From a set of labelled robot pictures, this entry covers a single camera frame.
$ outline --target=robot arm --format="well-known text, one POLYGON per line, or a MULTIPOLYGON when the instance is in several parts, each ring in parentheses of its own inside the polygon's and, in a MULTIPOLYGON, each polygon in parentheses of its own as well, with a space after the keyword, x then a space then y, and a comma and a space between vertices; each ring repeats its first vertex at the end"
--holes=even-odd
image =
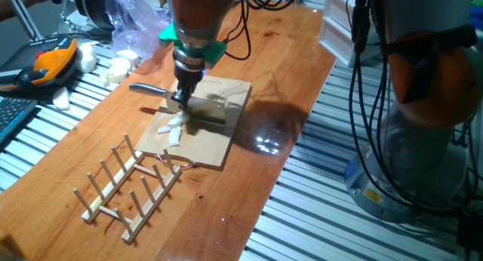
POLYGON ((215 65, 207 62, 205 52, 215 48, 218 32, 226 13, 235 0, 168 0, 173 14, 175 43, 174 75, 178 91, 172 99, 185 109, 205 69, 215 65))

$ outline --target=black handle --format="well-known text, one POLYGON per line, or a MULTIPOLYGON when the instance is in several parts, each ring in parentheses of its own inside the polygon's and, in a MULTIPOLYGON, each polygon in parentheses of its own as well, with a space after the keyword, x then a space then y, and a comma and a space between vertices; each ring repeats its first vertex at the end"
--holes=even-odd
POLYGON ((156 97, 163 97, 166 98, 168 95, 168 91, 157 88, 150 84, 143 84, 143 83, 133 83, 129 85, 129 91, 134 91, 137 93, 149 95, 149 96, 156 96, 156 97))

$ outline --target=wooden table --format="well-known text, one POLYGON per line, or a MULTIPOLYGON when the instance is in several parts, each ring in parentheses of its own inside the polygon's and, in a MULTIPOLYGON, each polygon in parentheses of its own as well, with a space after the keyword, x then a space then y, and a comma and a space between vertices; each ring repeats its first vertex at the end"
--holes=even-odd
MULTIPOLYGON (((227 15, 220 38, 238 17, 236 7, 227 15)), ((109 147, 117 146, 124 160, 129 157, 123 133, 136 143, 152 118, 151 109, 161 101, 130 93, 128 85, 143 81, 169 88, 174 81, 172 48, 158 50, 0 195, 5 243, 28 260, 238 259, 334 62, 318 43, 321 18, 321 11, 299 5, 278 12, 250 12, 250 59, 225 56, 208 71, 253 85, 223 171, 184 171, 132 245, 121 239, 122 223, 107 215, 99 215, 92 225, 85 223, 81 219, 85 208, 72 188, 93 201, 97 193, 86 173, 104 186, 109 178, 99 160, 106 159, 111 170, 118 170, 109 147), (255 144, 258 137, 278 143, 278 154, 260 151, 255 144)), ((246 50, 244 36, 228 45, 237 56, 246 50)), ((143 164, 150 166, 153 161, 148 158, 143 164)), ((157 181, 148 179, 153 188, 157 181)), ((142 203, 148 198, 135 173, 108 207, 119 207, 133 218, 137 212, 129 189, 142 203)))

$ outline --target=blue label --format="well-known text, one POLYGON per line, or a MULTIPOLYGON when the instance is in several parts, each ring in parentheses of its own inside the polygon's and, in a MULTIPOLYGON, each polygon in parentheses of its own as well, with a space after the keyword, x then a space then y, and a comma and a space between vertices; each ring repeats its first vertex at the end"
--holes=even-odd
POLYGON ((63 40, 62 40, 62 41, 59 43, 59 46, 64 45, 66 42, 67 42, 67 38, 63 39, 63 40))

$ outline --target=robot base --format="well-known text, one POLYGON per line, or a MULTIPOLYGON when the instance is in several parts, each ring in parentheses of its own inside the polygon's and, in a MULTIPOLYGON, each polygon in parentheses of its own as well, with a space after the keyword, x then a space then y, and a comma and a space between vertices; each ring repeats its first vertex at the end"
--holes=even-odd
MULTIPOLYGON (((409 124, 393 106, 381 127, 383 158, 391 177, 421 201, 452 206, 466 174, 466 149, 448 145, 450 129, 430 130, 409 124)), ((383 175, 373 150, 362 151, 372 178, 393 197, 401 199, 383 175)), ((346 168, 345 184, 354 202, 378 219, 411 223, 419 211, 381 193, 368 179, 358 156, 346 168)))

